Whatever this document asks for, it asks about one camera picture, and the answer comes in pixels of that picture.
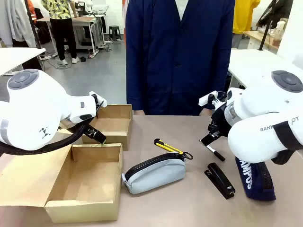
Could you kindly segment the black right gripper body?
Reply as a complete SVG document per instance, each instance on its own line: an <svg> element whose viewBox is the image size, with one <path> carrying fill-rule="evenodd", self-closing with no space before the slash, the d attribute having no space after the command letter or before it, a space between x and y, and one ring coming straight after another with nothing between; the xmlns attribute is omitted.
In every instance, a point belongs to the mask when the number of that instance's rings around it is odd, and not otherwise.
<svg viewBox="0 0 303 227"><path fill-rule="evenodd" d="M215 110L215 112L211 116L212 122L210 124L214 124L218 126L221 136L227 137L232 127L225 119L225 115L224 115L225 108L226 108L226 104L223 104L217 110Z"/></svg>

